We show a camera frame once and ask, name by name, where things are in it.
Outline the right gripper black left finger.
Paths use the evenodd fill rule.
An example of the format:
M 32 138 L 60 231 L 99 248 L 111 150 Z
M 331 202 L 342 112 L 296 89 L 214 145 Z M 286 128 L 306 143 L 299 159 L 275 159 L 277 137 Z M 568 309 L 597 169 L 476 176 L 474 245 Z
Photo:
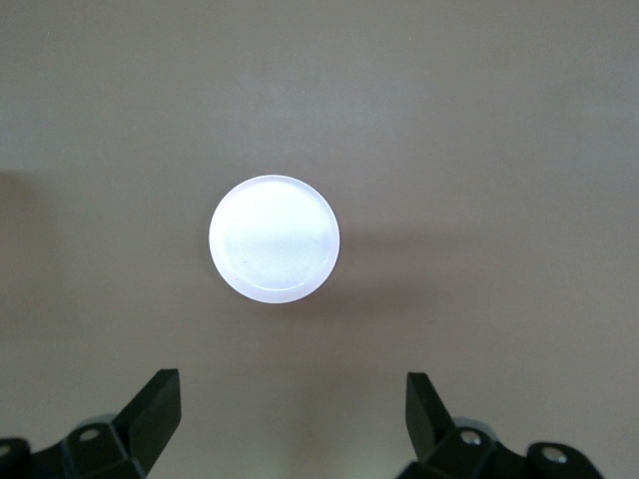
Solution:
M 148 479 L 180 421 L 179 371 L 161 369 L 119 413 L 87 420 L 48 448 L 0 438 L 0 479 Z

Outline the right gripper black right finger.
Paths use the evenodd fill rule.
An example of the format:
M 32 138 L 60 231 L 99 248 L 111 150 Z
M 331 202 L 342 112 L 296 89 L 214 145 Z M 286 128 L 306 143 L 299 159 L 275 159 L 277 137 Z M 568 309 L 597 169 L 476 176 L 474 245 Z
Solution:
M 406 479 L 599 479 L 568 445 L 537 442 L 519 455 L 476 423 L 456 423 L 424 373 L 406 377 L 406 428 L 416 456 Z

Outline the pale pink round plate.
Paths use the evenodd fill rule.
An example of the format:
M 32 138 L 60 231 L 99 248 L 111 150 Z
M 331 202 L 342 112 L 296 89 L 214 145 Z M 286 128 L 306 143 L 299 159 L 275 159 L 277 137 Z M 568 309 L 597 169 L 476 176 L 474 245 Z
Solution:
M 287 176 L 238 184 L 210 221 L 209 250 L 218 273 L 257 302 L 289 303 L 314 293 L 333 272 L 339 249 L 339 226 L 328 201 Z

